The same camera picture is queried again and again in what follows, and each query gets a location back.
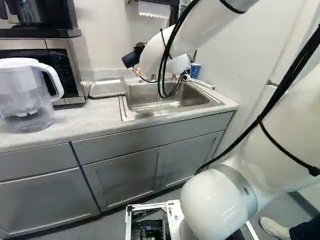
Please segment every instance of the white marble countertop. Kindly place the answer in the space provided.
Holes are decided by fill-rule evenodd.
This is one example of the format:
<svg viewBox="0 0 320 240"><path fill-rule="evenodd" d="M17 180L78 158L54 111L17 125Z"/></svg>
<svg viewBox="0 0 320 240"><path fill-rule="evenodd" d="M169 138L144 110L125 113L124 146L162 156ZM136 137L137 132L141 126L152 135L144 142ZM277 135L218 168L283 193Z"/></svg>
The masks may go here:
<svg viewBox="0 0 320 240"><path fill-rule="evenodd" d="M238 104L215 90L198 85L225 104L218 107L177 112L164 116L148 117L123 122L119 98L89 99L81 107L69 106L55 111L55 121L50 127L33 133L12 133L0 121L0 153L19 151L54 144L67 143L108 134L126 132L161 124L234 111Z"/></svg>

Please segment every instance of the gray floor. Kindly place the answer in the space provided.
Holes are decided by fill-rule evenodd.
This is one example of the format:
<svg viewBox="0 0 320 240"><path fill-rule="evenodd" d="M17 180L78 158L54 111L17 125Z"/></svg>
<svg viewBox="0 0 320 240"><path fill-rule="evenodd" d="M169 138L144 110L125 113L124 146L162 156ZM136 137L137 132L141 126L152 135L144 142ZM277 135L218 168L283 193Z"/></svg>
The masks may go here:
<svg viewBox="0 0 320 240"><path fill-rule="evenodd" d="M148 203L165 202L179 199L180 189L154 198ZM309 220L311 217L289 195L285 195L265 207L254 216L250 222L260 240L275 240L267 235L259 225L261 216L271 217L286 226L295 226ZM35 240L124 240L125 239L125 211L119 211L94 222L87 223L68 230L48 234Z"/></svg>

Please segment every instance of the shoe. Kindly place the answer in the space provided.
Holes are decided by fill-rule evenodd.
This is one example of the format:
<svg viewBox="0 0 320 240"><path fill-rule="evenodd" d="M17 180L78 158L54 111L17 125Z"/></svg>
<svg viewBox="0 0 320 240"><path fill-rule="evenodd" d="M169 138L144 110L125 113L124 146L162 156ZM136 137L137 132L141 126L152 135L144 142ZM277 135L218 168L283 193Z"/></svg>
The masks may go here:
<svg viewBox="0 0 320 240"><path fill-rule="evenodd" d="M260 225L267 234L279 240L291 240L289 228L281 226L268 217L260 218Z"/></svg>

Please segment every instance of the stainless steel sink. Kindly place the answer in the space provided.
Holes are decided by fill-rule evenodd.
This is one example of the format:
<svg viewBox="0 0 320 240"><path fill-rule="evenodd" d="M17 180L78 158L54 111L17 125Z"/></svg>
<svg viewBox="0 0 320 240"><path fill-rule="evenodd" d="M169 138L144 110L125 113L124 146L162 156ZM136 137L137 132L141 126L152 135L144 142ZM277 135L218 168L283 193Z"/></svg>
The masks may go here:
<svg viewBox="0 0 320 240"><path fill-rule="evenodd" d="M159 97L157 83L127 81L127 84L128 93L119 97L123 121L168 115L224 104L189 82L183 82L178 92L166 99ZM170 93L175 86L176 82L174 81L166 82L164 85L165 92L167 94Z"/></svg>

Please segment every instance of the microwave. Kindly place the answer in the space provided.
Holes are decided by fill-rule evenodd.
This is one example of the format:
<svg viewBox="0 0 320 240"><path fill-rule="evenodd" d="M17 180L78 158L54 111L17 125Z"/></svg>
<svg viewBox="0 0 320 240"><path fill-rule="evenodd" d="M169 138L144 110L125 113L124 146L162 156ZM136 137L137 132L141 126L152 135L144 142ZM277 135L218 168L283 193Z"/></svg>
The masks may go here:
<svg viewBox="0 0 320 240"><path fill-rule="evenodd" d="M61 81L64 95L53 105L85 103L88 94L81 80L72 38L60 39L0 39L0 59L32 58L53 67ZM42 72L50 95L56 95L47 73Z"/></svg>

